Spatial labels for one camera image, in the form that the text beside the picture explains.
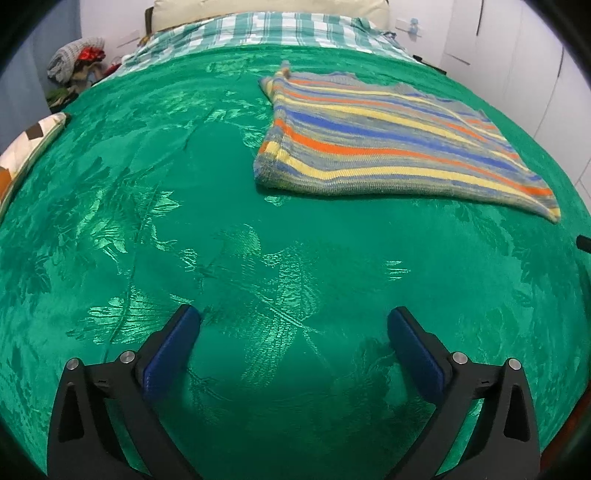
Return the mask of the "striped knit sweater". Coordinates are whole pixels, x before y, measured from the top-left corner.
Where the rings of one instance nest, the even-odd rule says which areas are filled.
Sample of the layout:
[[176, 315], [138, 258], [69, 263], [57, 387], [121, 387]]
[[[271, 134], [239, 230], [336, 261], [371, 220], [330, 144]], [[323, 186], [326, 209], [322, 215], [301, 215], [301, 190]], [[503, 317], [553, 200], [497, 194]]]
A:
[[260, 186], [312, 196], [453, 197], [561, 218], [547, 182], [483, 112], [461, 101], [288, 63], [259, 87], [273, 106], [253, 161]]

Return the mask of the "blue curtain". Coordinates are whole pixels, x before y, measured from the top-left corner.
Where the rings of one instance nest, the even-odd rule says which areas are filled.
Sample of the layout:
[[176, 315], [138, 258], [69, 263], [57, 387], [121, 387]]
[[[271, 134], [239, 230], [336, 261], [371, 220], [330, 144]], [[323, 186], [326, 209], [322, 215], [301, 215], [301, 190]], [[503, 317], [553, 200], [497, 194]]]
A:
[[63, 45], [80, 37], [77, 1], [59, 1], [41, 19], [1, 70], [1, 147], [50, 114], [45, 94], [54, 87], [47, 66]]

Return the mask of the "teal plaid sheet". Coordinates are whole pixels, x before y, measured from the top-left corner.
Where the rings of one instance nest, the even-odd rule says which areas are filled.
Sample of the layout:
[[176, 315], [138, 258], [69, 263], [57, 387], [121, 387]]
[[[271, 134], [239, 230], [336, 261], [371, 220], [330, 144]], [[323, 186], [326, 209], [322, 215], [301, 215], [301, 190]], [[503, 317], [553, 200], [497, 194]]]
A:
[[407, 50], [369, 20], [341, 15], [250, 12], [172, 27], [151, 35], [122, 58], [116, 78], [207, 50], [280, 45], [347, 49], [414, 62]]

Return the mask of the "cream padded headboard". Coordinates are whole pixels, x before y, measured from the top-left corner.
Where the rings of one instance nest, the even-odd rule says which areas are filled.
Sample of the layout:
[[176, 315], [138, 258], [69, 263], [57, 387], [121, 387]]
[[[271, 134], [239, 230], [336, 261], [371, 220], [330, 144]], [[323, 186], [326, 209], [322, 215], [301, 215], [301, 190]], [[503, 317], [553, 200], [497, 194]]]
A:
[[250, 12], [310, 13], [363, 18], [387, 30], [390, 7], [387, 1], [370, 0], [165, 0], [155, 1], [151, 31], [207, 20], [229, 14]]

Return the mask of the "wall socket with blue plug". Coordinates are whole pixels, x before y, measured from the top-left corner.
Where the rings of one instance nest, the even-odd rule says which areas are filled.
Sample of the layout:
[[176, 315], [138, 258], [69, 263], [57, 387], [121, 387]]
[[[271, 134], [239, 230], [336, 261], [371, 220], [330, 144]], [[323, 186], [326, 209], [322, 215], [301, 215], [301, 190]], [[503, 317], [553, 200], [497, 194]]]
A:
[[394, 28], [407, 33], [411, 38], [420, 38], [423, 34], [417, 18], [411, 18], [410, 20], [397, 18], [394, 22]]

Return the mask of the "green floral bedspread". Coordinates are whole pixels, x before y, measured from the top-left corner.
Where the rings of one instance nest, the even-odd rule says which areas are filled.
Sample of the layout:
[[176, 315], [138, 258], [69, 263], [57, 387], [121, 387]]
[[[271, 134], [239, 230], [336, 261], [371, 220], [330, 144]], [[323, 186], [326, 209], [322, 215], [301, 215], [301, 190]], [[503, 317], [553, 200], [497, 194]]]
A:
[[[485, 113], [550, 185], [559, 223], [452, 199], [291, 197], [252, 162], [259, 79], [405, 83]], [[349, 50], [226, 47], [108, 80], [69, 108], [1, 226], [1, 415], [45, 464], [67, 360], [114, 360], [183, 303], [204, 314], [157, 413], [207, 479], [381, 479], [431, 413], [388, 346], [404, 305], [452, 350], [519, 359], [548, 444], [590, 379], [590, 217], [557, 163], [470, 90]]]

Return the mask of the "patchwork geometric pillow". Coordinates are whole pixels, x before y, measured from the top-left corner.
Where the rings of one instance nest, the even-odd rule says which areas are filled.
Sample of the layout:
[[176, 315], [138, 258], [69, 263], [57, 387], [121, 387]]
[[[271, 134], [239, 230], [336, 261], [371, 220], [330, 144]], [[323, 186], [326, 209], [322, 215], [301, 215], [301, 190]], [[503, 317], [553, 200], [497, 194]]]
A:
[[58, 112], [23, 131], [1, 155], [1, 217], [39, 157], [61, 134], [70, 116]]

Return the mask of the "pile of clothes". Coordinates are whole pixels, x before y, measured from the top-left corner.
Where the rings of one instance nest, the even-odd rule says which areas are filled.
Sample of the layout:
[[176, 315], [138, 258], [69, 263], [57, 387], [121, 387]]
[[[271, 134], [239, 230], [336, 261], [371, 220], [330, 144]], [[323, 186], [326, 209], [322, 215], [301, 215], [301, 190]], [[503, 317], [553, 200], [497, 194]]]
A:
[[45, 98], [51, 113], [62, 111], [87, 88], [113, 74], [121, 65], [104, 64], [105, 40], [87, 37], [60, 47], [49, 61], [47, 77], [54, 85]]

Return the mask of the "white wardrobe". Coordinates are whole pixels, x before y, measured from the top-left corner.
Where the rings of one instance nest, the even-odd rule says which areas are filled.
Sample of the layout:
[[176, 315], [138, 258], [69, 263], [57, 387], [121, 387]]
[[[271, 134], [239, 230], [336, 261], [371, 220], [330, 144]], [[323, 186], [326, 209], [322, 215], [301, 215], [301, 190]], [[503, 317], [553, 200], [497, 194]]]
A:
[[454, 2], [442, 67], [521, 126], [590, 199], [590, 87], [526, 2]]

